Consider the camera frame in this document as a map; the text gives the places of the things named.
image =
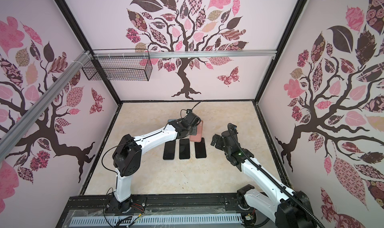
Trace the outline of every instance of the wall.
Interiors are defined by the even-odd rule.
[[[309,0],[261,100],[326,227],[382,227],[384,0]]]
[[[151,52],[276,49],[297,2],[148,1],[66,0],[92,48]],[[179,63],[177,58],[152,59],[149,82],[112,84],[122,100],[254,99],[269,61],[270,57],[190,58]]]
[[[0,9],[2,137],[83,49],[53,0],[0,0]],[[101,81],[81,71],[67,84],[0,164],[2,227],[56,225],[115,110]]]

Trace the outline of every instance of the tree mural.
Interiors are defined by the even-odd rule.
[[[210,0],[207,9],[210,7],[218,9],[211,11],[208,16],[205,14],[205,7],[202,8],[204,0],[159,1],[132,0],[131,4],[139,5],[146,12],[127,10],[129,19],[136,29],[128,28],[126,37],[137,43],[137,52],[141,52],[140,49],[148,49],[151,52],[242,50],[247,44],[244,41],[237,41],[246,32],[245,29],[235,30],[242,17],[229,19],[239,12],[240,0]],[[153,13],[158,11],[164,14],[153,18]],[[142,38],[149,43],[140,42]],[[162,68],[168,72],[177,70],[177,75],[184,86],[172,97],[184,94],[186,98],[193,100],[190,94],[201,93],[191,87],[185,69],[188,67],[200,69],[202,64],[208,69],[213,69],[213,65],[220,66],[231,61],[229,57],[213,57],[208,60],[209,62],[201,58],[172,58],[151,59],[151,62],[157,64],[159,70]],[[226,85],[238,81],[237,73],[217,78]]]
[[[380,41],[383,39],[383,5],[384,0],[369,0],[366,21],[360,8],[348,7],[346,21],[352,31],[340,25],[330,27],[332,42],[326,42],[320,33],[311,53],[304,50],[299,54],[298,68],[291,72],[292,79],[284,85],[284,90],[292,98],[288,106],[293,110],[295,128],[289,143],[284,143],[277,137],[276,140],[283,148],[281,158],[284,161],[286,157],[293,172],[291,152],[295,150],[298,139],[309,133],[308,142],[314,142],[315,152],[324,147],[326,172],[331,172],[333,160],[333,171],[349,193],[366,206],[366,183],[373,198],[384,209],[383,183],[371,180],[384,179],[384,175],[372,166],[381,162],[384,155],[369,151],[369,147],[358,148],[353,143],[367,140],[384,145],[382,139],[371,137],[367,133],[372,129],[384,131],[384,117],[376,114],[384,110],[384,96],[372,95],[384,89],[384,77],[381,77],[384,60],[369,62],[377,52],[376,57],[384,58],[381,56],[384,40],[377,49],[375,36],[372,34],[377,32]],[[354,40],[353,33],[357,32],[358,39]],[[334,48],[338,50],[336,54],[340,55],[333,55]],[[335,157],[329,153],[329,145],[333,146]],[[342,155],[351,162],[360,161],[366,164],[351,165],[341,158]]]
[[[18,22],[15,18],[9,16],[7,22],[8,24],[0,21],[0,37],[2,37],[0,46],[8,56],[9,49],[24,47],[21,41],[25,34],[17,30]],[[3,81],[0,81],[0,104],[3,107],[8,107],[7,109],[0,109],[0,122],[10,124],[7,127],[0,125],[0,130],[5,133],[26,113],[30,104],[33,105],[47,91],[49,80],[52,79],[51,82],[57,80],[53,74],[64,72],[68,66],[65,52],[55,58],[49,42],[43,46],[40,36],[32,28],[26,25],[23,25],[23,28],[31,38],[31,43],[16,53],[15,60],[18,66],[11,63],[9,58],[0,55],[0,65],[5,75],[2,78]],[[39,73],[43,74],[43,78],[39,79]],[[83,87],[76,87],[79,79],[80,72],[77,72],[55,100],[51,102],[50,106],[45,109],[40,118],[36,120],[38,129],[34,131],[31,128],[28,131],[31,134],[27,134],[16,144],[16,147],[23,147],[23,150],[7,155],[6,158],[14,155],[19,156],[13,167],[17,167],[15,169],[17,169],[20,178],[33,183],[33,172],[46,168],[53,155],[70,155],[78,160],[80,182],[84,162],[90,163],[94,157],[94,155],[91,158],[88,157],[94,142],[83,150],[59,142],[59,136],[65,134],[63,127],[70,125],[64,117],[76,115],[80,111],[76,108],[83,96]],[[99,103],[103,102],[103,98],[93,89],[92,95],[95,99],[95,104],[92,107],[97,104],[101,110]],[[63,107],[69,107],[69,109],[60,110]]]

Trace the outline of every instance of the phone screen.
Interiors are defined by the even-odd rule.
[[[167,141],[164,145],[163,160],[173,160],[175,158],[176,140]]]
[[[197,159],[207,157],[204,138],[201,138],[200,142],[195,142],[195,154]]]
[[[189,139],[180,139],[179,144],[179,159],[186,160],[190,158]]]

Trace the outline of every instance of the pink butterfly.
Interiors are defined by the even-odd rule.
[[[100,103],[102,103],[103,99],[105,99],[101,95],[98,95],[93,88],[92,88],[92,96],[93,96],[93,99],[95,100],[95,103],[91,106],[91,109],[89,110],[90,114],[95,113],[96,111],[97,112],[102,111],[103,106]]]
[[[229,76],[218,76],[217,78],[221,81],[224,81],[224,84],[226,84],[229,87],[229,84],[235,81],[239,81],[238,76],[238,67],[234,68]]]

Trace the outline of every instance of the black mesh basket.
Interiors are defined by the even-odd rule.
[[[147,49],[129,49],[139,52],[137,56],[121,56],[111,54],[95,54],[94,61],[90,60],[83,66],[83,71],[88,80],[101,80],[96,68],[102,68],[108,80],[118,81],[149,81],[152,64]]]

